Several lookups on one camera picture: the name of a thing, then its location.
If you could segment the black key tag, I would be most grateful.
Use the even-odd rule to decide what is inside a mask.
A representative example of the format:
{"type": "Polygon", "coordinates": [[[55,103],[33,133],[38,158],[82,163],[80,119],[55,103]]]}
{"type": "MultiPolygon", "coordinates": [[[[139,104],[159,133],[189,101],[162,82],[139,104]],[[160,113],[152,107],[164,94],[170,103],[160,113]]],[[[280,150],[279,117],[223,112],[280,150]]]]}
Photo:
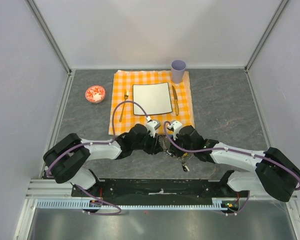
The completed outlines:
{"type": "Polygon", "coordinates": [[[188,168],[188,166],[187,166],[187,164],[185,162],[182,163],[182,169],[183,169],[184,172],[189,172],[190,171],[189,168],[188,168]]]}

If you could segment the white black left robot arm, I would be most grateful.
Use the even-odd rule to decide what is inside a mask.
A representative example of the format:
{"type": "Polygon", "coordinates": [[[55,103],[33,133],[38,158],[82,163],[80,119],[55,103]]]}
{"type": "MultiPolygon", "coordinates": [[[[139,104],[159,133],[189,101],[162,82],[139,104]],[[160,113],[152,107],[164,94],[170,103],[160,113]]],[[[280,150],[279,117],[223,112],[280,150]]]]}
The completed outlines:
{"type": "Polygon", "coordinates": [[[99,193],[100,185],[93,172],[83,168],[85,162],[120,160],[129,157],[133,151],[144,151],[149,155],[160,153],[163,148],[156,133],[160,126],[157,120],[150,120],[146,125],[138,123],[129,132],[103,141],[87,140],[70,133],[44,154],[43,160],[48,167],[46,176],[58,184],[69,182],[80,186],[85,194],[94,197],[99,193]]]}

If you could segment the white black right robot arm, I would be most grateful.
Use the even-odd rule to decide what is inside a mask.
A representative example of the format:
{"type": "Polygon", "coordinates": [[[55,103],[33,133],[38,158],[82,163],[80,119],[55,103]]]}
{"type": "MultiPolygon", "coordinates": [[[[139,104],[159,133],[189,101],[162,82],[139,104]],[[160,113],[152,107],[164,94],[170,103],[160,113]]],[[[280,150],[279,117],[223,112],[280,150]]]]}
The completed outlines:
{"type": "Polygon", "coordinates": [[[177,157],[193,154],[202,162],[229,165],[239,171],[227,171],[219,181],[225,197],[235,192],[266,192],[281,202],[288,202],[300,190],[300,170],[277,148],[266,151],[232,147],[213,139],[203,138],[193,126],[173,121],[164,127],[171,131],[169,152],[177,157]]]}

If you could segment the orange white checkered cloth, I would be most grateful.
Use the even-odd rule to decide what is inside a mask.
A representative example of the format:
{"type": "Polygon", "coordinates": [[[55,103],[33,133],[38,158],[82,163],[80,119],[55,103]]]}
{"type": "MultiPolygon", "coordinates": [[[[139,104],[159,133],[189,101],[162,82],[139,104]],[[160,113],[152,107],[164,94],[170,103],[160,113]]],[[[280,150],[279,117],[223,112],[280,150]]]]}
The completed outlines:
{"type": "Polygon", "coordinates": [[[124,100],[141,105],[147,115],[160,123],[177,120],[184,126],[195,125],[189,72],[185,71],[182,81],[174,84],[169,70],[124,71],[114,74],[111,96],[111,114],[124,100]]]}

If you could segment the white square plate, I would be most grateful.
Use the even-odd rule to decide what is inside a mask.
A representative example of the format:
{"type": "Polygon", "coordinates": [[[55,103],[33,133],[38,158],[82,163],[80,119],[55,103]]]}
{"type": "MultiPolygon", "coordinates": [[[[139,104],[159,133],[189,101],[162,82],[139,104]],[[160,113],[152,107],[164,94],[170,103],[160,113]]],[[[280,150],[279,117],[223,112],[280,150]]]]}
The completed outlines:
{"type": "Polygon", "coordinates": [[[173,111],[167,82],[134,84],[132,93],[133,101],[139,104],[149,116],[169,114],[173,111]]]}

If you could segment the gold fork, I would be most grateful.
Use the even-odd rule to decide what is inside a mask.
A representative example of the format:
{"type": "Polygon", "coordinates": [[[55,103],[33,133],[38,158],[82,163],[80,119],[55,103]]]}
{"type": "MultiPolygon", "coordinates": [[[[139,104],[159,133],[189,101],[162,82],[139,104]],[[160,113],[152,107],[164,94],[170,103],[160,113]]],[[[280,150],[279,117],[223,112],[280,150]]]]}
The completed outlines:
{"type": "MultiPolygon", "coordinates": [[[[128,89],[125,90],[123,98],[124,98],[124,102],[125,102],[126,100],[128,100],[128,98],[129,98],[129,90],[128,90],[128,89]]],[[[122,120],[123,120],[124,109],[125,109],[125,103],[123,103],[123,105],[122,105],[122,110],[121,110],[121,114],[120,114],[120,118],[119,118],[119,122],[120,122],[120,123],[121,123],[122,120]]]]}

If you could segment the gold knife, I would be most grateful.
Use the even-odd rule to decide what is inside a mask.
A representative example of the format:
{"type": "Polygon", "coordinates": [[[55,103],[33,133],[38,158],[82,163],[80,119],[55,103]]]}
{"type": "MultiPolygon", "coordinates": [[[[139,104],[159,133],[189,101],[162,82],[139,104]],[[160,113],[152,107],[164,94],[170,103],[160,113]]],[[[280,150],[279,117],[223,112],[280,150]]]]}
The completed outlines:
{"type": "Polygon", "coordinates": [[[179,104],[178,104],[178,96],[174,86],[172,86],[173,98],[174,98],[174,106],[175,106],[175,114],[178,116],[180,113],[179,104]]]}

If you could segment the red white patterned bowl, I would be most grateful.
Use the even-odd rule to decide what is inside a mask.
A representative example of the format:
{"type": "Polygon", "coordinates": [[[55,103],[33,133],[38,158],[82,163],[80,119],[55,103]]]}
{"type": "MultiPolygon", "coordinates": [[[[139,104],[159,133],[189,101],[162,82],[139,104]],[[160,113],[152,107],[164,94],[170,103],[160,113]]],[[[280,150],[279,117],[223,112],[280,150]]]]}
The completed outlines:
{"type": "Polygon", "coordinates": [[[106,90],[100,85],[93,85],[89,87],[85,92],[85,99],[93,104],[102,102],[105,96],[106,90]]]}

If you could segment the lilac plastic cup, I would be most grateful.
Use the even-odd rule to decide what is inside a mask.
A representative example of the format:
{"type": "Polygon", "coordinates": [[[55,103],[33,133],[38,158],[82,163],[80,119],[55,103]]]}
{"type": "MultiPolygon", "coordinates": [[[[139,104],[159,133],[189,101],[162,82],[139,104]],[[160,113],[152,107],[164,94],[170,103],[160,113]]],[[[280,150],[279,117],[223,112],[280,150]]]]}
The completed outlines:
{"type": "Polygon", "coordinates": [[[174,60],[171,63],[171,80],[175,84],[180,84],[186,70],[186,63],[182,60],[174,60]]]}

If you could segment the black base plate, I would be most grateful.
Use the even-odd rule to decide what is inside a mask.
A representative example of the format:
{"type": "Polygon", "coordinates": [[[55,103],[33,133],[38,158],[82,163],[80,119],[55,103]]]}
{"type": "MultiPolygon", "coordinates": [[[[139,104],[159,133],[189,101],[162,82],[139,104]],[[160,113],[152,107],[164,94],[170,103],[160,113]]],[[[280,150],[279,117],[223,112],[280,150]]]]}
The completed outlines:
{"type": "Polygon", "coordinates": [[[121,206],[190,206],[211,205],[213,198],[246,198],[225,183],[206,179],[125,179],[105,178],[97,181],[88,193],[121,206]]]}

